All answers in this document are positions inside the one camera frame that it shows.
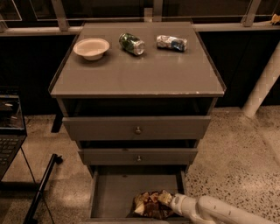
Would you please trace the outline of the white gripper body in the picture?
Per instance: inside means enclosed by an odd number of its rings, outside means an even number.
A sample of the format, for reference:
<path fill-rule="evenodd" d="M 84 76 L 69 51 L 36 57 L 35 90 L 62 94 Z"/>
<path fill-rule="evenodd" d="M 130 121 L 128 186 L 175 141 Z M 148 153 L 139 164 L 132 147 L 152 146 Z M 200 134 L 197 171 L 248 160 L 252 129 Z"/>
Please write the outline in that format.
<path fill-rule="evenodd" d="M 198 214 L 196 204 L 196 199 L 188 197 L 184 194 L 176 193 L 169 206 L 175 214 L 186 218 L 192 218 Z"/>

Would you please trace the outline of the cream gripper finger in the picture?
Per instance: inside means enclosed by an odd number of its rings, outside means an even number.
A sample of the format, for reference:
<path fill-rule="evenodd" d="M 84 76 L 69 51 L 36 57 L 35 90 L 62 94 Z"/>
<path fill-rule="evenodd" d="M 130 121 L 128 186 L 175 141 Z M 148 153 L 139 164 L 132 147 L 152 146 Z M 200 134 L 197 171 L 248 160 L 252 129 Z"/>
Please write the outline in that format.
<path fill-rule="evenodd" d="M 161 202 L 162 204 L 166 205 L 166 206 L 169 206 L 170 203 L 172 202 L 172 199 L 173 199 L 173 195 L 169 192 L 166 192 L 166 191 L 162 191 L 159 195 L 158 195 L 158 198 L 157 200 L 159 202 Z"/>

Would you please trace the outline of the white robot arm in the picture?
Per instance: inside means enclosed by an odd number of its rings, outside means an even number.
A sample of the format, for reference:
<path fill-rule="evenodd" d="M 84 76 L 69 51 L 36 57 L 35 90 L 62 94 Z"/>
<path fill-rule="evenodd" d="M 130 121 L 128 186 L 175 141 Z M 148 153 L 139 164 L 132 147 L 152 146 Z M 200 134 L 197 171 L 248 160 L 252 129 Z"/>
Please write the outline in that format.
<path fill-rule="evenodd" d="M 163 191 L 158 200 L 175 214 L 190 219 L 194 224 L 276 224 L 211 196 L 195 199 Z"/>

